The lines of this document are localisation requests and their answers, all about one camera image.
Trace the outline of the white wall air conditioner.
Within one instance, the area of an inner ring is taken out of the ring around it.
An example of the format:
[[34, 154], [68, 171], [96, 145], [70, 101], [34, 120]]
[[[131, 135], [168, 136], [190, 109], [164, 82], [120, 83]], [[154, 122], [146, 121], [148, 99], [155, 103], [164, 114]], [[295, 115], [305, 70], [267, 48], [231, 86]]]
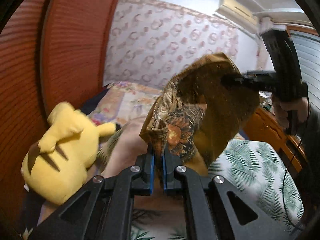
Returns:
[[257, 16], [254, 16], [249, 9], [236, 0], [220, 0], [216, 12], [241, 26], [249, 33], [258, 33], [259, 20]]

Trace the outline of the wooden side cabinet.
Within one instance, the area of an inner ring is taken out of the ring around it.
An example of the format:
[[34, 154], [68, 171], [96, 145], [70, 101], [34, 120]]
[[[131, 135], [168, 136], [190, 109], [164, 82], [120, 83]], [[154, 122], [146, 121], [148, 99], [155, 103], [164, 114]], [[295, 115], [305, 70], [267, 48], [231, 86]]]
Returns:
[[289, 172], [293, 178], [308, 175], [308, 166], [303, 147], [299, 139], [287, 135], [276, 122], [275, 116], [262, 107], [258, 107], [243, 128], [249, 140], [269, 143], [284, 164], [290, 165]]

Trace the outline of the floral bed quilt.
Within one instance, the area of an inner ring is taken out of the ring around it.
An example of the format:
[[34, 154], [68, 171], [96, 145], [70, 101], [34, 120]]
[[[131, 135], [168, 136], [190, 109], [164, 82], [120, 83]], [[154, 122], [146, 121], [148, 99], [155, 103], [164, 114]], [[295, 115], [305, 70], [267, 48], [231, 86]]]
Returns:
[[96, 125], [112, 122], [123, 126], [134, 118], [146, 117], [161, 92], [137, 83], [113, 82], [88, 117]]

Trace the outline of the grey window blind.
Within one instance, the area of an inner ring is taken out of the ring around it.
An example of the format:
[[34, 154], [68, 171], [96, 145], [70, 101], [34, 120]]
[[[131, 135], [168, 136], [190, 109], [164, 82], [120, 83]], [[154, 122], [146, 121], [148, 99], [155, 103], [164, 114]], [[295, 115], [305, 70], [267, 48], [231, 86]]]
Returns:
[[298, 55], [302, 79], [308, 84], [309, 100], [319, 109], [320, 49], [319, 36], [301, 31], [290, 31]]

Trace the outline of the yellow pikachu plush toy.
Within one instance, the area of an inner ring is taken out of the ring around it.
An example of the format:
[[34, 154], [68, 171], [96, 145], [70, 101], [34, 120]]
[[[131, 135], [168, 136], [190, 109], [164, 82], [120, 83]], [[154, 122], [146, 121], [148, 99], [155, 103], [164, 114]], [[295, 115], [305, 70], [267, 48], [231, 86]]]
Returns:
[[50, 128], [31, 145], [21, 174], [28, 187], [47, 201], [62, 205], [86, 182], [101, 137], [116, 132], [116, 124], [96, 125], [68, 102], [58, 103], [47, 119]]

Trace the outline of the gold patterned brown garment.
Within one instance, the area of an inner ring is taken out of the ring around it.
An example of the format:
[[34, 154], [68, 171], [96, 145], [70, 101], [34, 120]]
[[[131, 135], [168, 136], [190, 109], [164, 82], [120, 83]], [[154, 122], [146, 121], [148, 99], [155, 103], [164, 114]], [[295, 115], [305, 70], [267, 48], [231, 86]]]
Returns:
[[168, 148], [183, 165], [207, 174], [259, 105], [257, 91], [221, 84], [224, 75], [239, 73], [224, 53], [207, 54], [168, 81], [140, 132], [158, 159]]

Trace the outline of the circle patterned wall curtain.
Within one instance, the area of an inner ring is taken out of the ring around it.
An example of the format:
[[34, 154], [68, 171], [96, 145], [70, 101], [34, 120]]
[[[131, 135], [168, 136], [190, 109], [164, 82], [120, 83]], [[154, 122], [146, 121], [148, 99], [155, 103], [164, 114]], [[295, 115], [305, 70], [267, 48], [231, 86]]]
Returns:
[[198, 58], [219, 52], [237, 57], [238, 30], [230, 21], [159, 0], [119, 0], [104, 84], [129, 81], [162, 88]]

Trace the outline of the palm leaf bed sheet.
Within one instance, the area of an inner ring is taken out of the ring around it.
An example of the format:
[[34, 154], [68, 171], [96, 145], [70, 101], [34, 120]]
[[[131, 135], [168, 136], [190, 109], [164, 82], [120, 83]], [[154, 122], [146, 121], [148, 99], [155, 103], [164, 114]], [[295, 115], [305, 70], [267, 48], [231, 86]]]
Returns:
[[[266, 142], [231, 140], [209, 166], [209, 177], [223, 176], [267, 215], [293, 232], [304, 213], [298, 189], [279, 155]], [[180, 196], [167, 196], [155, 181], [153, 194], [137, 196], [131, 239], [186, 239]]]

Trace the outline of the beige folded cloth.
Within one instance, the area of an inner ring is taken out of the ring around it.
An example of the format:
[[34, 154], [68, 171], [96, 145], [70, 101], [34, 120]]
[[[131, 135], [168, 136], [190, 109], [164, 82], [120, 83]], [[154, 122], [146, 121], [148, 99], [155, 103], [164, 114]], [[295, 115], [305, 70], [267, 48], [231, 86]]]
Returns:
[[[103, 153], [111, 152], [107, 164], [100, 168], [104, 178], [110, 178], [135, 164], [139, 155], [147, 152], [147, 143], [139, 136], [145, 117], [134, 118], [127, 122], [101, 148]], [[182, 154], [191, 138], [191, 122], [185, 117], [174, 117], [169, 121], [168, 143], [172, 153]], [[152, 218], [173, 224], [182, 221], [183, 201], [181, 197], [167, 196], [161, 187], [159, 175], [156, 175], [154, 192], [151, 196], [136, 196], [133, 220], [137, 224], [150, 224]]]

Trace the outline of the navy blue mattress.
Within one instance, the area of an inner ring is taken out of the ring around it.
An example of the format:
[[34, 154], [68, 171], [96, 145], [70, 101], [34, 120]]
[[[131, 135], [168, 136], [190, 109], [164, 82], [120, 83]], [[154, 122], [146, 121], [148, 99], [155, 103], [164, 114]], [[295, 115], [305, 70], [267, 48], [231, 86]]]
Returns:
[[92, 113], [96, 109], [98, 103], [102, 100], [102, 98], [108, 92], [108, 90], [109, 90], [108, 86], [109, 85], [110, 85], [110, 83], [105, 85], [103, 87], [103, 90], [99, 94], [97, 94], [93, 98], [87, 100], [83, 104], [83, 106], [80, 108], [80, 111], [82, 111], [82, 113], [84, 113], [85, 115], [89, 115], [90, 113]]

